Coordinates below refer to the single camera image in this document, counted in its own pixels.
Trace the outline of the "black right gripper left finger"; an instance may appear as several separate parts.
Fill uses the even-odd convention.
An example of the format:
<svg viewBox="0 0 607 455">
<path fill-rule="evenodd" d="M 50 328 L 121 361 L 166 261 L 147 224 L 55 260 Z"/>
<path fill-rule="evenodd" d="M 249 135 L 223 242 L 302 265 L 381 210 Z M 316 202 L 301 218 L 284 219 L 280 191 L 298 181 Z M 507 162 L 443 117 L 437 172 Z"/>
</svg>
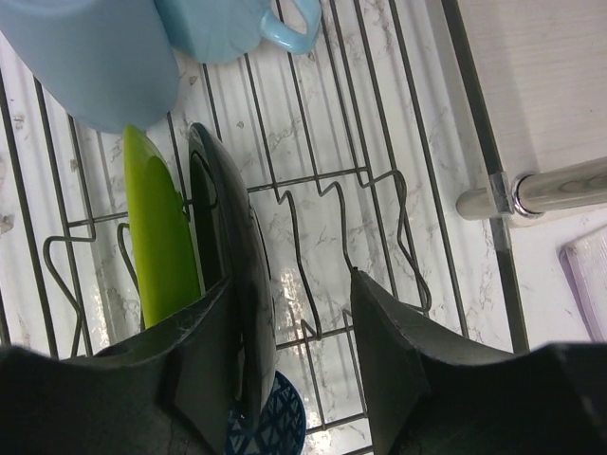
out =
<svg viewBox="0 0 607 455">
<path fill-rule="evenodd" d="M 231 280 L 90 357 L 1 351 L 5 454 L 220 454 L 237 382 Z"/>
</svg>

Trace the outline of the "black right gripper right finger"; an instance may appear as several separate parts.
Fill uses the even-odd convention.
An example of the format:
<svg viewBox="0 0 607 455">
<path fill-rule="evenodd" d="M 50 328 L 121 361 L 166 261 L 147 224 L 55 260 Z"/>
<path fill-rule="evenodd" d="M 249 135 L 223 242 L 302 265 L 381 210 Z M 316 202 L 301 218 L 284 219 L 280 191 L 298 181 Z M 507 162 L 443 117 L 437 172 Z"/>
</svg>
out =
<svg viewBox="0 0 607 455">
<path fill-rule="evenodd" d="M 606 347 L 511 354 L 462 337 L 351 274 L 360 374 L 377 454 L 602 454 Z"/>
</svg>

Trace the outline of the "lime green plate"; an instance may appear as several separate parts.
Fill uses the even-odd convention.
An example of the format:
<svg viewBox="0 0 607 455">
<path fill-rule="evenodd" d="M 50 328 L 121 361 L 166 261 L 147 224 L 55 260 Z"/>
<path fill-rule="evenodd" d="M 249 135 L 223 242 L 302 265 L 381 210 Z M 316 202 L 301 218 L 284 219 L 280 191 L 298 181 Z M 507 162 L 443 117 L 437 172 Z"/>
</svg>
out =
<svg viewBox="0 0 607 455">
<path fill-rule="evenodd" d="M 201 285 L 183 198 L 162 154 L 130 124 L 122 143 L 138 293 L 151 328 L 200 298 Z"/>
</svg>

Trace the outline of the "light blue plastic tumbler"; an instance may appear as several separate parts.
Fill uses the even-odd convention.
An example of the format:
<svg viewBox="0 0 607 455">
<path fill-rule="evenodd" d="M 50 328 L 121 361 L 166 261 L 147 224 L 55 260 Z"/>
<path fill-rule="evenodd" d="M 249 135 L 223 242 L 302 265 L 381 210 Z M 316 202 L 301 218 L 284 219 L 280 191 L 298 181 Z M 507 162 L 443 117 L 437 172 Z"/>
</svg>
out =
<svg viewBox="0 0 607 455">
<path fill-rule="evenodd" d="M 174 107 L 179 70 L 152 1 L 4 1 L 1 32 L 73 118 L 118 134 Z"/>
</svg>

